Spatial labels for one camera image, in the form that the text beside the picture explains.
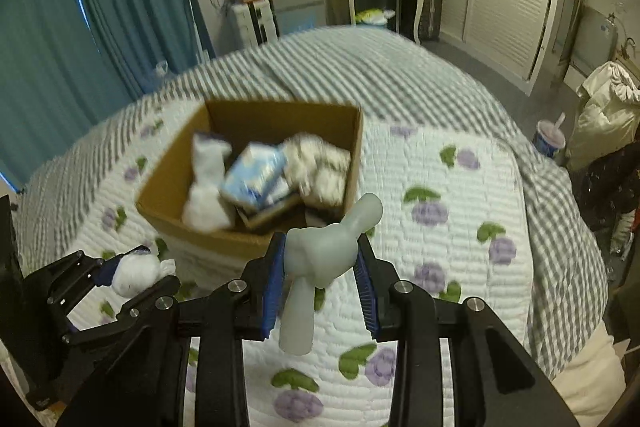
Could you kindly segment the small white sock ball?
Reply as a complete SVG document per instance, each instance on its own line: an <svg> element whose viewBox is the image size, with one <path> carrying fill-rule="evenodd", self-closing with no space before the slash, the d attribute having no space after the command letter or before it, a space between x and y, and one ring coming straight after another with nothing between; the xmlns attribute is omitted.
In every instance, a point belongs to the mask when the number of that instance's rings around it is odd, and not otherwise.
<svg viewBox="0 0 640 427"><path fill-rule="evenodd" d="M126 254L118 262L111 286L120 297L134 298L163 277L175 274L174 259L160 260L151 253Z"/></svg>

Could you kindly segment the cream fluffy plush toy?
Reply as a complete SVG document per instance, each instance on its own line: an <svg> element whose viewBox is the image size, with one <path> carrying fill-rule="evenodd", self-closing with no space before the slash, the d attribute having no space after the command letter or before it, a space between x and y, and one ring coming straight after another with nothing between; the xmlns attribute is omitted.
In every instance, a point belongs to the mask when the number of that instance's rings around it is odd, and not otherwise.
<svg viewBox="0 0 640 427"><path fill-rule="evenodd" d="M283 176L303 202L318 209L336 209L344 194L352 163L349 150L332 145L320 136L299 133L282 144L286 158Z"/></svg>

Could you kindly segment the brown cardboard box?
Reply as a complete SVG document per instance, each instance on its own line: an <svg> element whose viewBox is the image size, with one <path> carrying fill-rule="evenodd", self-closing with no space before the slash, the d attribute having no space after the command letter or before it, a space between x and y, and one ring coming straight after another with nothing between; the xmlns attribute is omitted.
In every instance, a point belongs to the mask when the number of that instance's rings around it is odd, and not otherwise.
<svg viewBox="0 0 640 427"><path fill-rule="evenodd" d="M329 222L346 215L362 125L352 105L209 100L160 156L137 210L168 239L256 258L311 211Z"/></svg>

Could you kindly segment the blue tissue pack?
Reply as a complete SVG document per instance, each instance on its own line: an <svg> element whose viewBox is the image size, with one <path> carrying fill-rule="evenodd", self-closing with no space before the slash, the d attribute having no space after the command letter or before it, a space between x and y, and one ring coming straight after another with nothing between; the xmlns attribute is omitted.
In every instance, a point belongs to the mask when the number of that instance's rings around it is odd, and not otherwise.
<svg viewBox="0 0 640 427"><path fill-rule="evenodd" d="M221 196L248 211L262 209L286 164L281 147L252 142L235 159L219 189Z"/></svg>

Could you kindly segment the white floral quilted mat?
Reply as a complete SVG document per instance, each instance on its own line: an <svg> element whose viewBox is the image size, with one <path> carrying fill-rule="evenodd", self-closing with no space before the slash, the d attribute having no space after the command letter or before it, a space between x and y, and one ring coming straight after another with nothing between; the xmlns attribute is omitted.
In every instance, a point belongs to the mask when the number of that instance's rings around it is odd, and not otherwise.
<svg viewBox="0 0 640 427"><path fill-rule="evenodd" d="M61 176L30 184L64 253L107 257L148 245L177 262L200 291L261 255L268 236L236 227L202 235L182 210L192 183L195 132L222 136L240 153L299 132L321 136L359 159L352 197L372 193L383 217L370 243L398 275L452 303L480 297L524 338L533 284L523 183L499 140L415 124L386 124L339 105L273 101L173 101L141 122L125 117L92 130L58 162ZM364 325L355 277L322 296L308 355L276 338L244 346L248 415L254 426L379 426L392 399L396 347Z"/></svg>

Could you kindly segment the purple drink cup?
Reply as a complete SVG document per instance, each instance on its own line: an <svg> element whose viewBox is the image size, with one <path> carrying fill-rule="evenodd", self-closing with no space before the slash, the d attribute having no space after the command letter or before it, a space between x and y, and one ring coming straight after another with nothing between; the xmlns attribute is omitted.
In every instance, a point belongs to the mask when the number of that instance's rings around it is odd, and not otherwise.
<svg viewBox="0 0 640 427"><path fill-rule="evenodd" d="M533 144L536 150L542 155L556 159L559 153L566 147L566 138L561 129L566 115L560 114L556 121L543 119L537 122L536 131L533 137Z"/></svg>

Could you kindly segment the white jacket on chair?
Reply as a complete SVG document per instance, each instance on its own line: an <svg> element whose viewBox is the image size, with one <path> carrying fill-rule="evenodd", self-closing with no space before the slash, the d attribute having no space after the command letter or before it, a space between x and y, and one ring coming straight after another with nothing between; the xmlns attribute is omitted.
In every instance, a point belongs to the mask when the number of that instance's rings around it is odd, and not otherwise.
<svg viewBox="0 0 640 427"><path fill-rule="evenodd" d="M639 128L639 87L617 62L597 67L582 83L582 106L567 142L567 168L580 171L634 141Z"/></svg>

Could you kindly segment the teal window curtain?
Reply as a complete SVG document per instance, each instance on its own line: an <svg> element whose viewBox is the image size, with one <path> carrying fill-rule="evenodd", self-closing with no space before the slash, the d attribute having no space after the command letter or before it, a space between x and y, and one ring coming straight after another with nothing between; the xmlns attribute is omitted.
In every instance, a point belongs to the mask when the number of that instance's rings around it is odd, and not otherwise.
<svg viewBox="0 0 640 427"><path fill-rule="evenodd" d="M37 168L213 55L198 0L1 0L1 174Z"/></svg>

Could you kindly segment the white suitcase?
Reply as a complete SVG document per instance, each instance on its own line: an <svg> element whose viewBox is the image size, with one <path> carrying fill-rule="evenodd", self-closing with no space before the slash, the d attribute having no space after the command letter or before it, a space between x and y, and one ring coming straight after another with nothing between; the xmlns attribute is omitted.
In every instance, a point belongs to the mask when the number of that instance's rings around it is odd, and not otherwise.
<svg viewBox="0 0 640 427"><path fill-rule="evenodd" d="M269 0L243 0L231 7L232 27L241 49L276 41L278 31Z"/></svg>

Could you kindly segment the grey checked bed sheet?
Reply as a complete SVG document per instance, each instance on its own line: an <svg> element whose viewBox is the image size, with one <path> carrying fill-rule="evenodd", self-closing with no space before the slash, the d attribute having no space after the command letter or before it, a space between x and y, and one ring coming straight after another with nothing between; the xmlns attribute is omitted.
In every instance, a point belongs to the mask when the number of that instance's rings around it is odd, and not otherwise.
<svg viewBox="0 0 640 427"><path fill-rule="evenodd" d="M145 119L172 100L209 98L352 103L369 117L502 141L523 179L534 259L526 348L544 373L558 375L602 320L605 267L567 171L539 154L463 70L391 31L358 26L303 31L216 58L100 122L28 180L14 218L22 268L32 272L65 254Z"/></svg>

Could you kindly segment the grey washing machine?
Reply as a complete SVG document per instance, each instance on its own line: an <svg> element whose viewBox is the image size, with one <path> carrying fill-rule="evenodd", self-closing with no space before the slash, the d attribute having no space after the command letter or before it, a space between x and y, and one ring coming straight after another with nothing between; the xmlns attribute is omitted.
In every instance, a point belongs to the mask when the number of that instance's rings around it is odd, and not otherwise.
<svg viewBox="0 0 640 427"><path fill-rule="evenodd" d="M570 64L588 77L597 67L611 61L617 44L616 25L590 6L582 9Z"/></svg>

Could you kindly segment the dark suitcase by table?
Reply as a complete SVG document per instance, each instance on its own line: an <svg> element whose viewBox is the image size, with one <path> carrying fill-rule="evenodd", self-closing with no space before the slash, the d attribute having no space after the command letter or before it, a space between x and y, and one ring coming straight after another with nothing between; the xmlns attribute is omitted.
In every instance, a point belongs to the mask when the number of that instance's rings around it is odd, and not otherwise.
<svg viewBox="0 0 640 427"><path fill-rule="evenodd" d="M421 41L437 41L442 23L442 0L424 0L419 23Z"/></svg>

